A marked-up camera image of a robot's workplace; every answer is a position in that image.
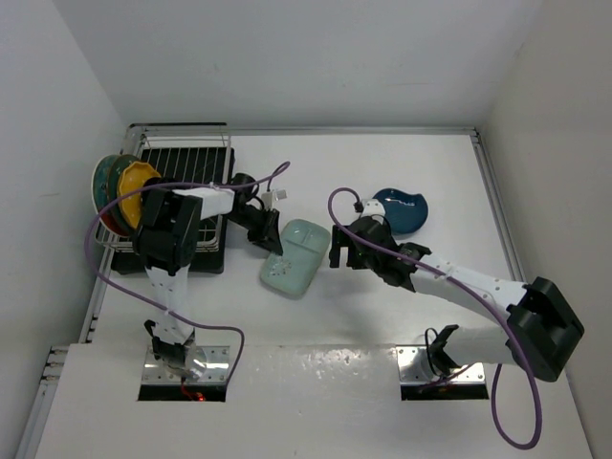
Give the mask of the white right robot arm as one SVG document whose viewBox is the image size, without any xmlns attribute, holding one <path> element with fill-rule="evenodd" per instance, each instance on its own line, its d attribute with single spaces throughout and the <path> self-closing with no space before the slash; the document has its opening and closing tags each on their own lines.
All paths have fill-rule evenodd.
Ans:
<svg viewBox="0 0 612 459">
<path fill-rule="evenodd" d="M 431 249 L 395 241 L 387 223 L 372 216 L 349 226 L 335 225 L 329 264 L 369 270 L 391 287 L 441 298 L 490 321 L 470 329 L 450 324 L 426 345 L 431 375 L 447 376 L 475 362 L 515 364 L 535 379 L 552 383 L 565 368 L 584 335 L 584 327 L 549 279 L 508 281 L 457 266 Z"/>
</svg>

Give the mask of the teal round floral plate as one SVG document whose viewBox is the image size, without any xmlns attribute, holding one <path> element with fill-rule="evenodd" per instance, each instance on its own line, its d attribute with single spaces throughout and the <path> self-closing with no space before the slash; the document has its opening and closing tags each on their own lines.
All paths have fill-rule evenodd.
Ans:
<svg viewBox="0 0 612 459">
<path fill-rule="evenodd" d="M 114 201 L 118 197 L 118 185 L 122 172 L 131 164 L 139 159 L 133 155 L 118 155 L 112 162 L 107 176 L 107 197 L 108 201 Z"/>
</svg>

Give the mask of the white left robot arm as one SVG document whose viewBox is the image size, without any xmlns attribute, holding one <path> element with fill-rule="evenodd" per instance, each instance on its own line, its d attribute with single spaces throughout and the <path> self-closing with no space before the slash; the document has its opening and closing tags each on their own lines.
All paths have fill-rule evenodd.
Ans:
<svg viewBox="0 0 612 459">
<path fill-rule="evenodd" d="M 195 381 L 207 369 L 207 357 L 195 344 L 196 325 L 187 300 L 188 272 L 196 254 L 200 223 L 208 217 L 226 215 L 247 230 L 256 247 L 281 255 L 279 212 L 265 204 L 255 207 L 255 179 L 236 174 L 230 188 L 155 188 L 143 194 L 142 217 L 133 250 L 161 305 L 158 317 L 145 329 L 152 339 L 154 357 L 184 380 Z"/>
</svg>

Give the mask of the red and teal plate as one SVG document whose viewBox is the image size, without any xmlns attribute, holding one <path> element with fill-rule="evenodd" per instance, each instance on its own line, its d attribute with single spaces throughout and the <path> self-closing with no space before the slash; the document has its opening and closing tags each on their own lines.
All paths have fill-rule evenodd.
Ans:
<svg viewBox="0 0 612 459">
<path fill-rule="evenodd" d="M 91 190 L 92 190 L 92 202 L 96 212 L 100 212 L 108 203 L 107 185 L 108 176 L 112 164 L 118 158 L 118 155 L 107 155 L 101 158 L 92 174 Z M 106 212 L 100 217 L 101 223 L 107 230 L 115 233 L 117 236 L 126 236 L 127 232 L 124 231 L 113 217 L 111 211 Z"/>
</svg>

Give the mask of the yellow polka dot plate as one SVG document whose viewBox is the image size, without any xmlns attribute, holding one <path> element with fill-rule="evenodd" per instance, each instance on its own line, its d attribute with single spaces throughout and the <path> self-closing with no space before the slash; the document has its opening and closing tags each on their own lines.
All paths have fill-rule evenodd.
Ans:
<svg viewBox="0 0 612 459">
<path fill-rule="evenodd" d="M 150 179 L 160 178 L 160 173 L 149 163 L 134 162 L 120 175 L 118 196 L 120 213 L 130 229 L 135 230 L 142 217 L 142 198 L 137 192 Z"/>
</svg>

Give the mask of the light green rectangular plate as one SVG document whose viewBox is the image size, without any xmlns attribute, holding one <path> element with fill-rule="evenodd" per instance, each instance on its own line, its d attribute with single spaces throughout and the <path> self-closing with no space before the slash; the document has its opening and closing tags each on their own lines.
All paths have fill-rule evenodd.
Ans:
<svg viewBox="0 0 612 459">
<path fill-rule="evenodd" d="M 331 242 L 326 228 L 303 219 L 289 221 L 280 233 L 283 254 L 271 253 L 260 281 L 290 297 L 303 296 L 312 283 Z"/>
</svg>

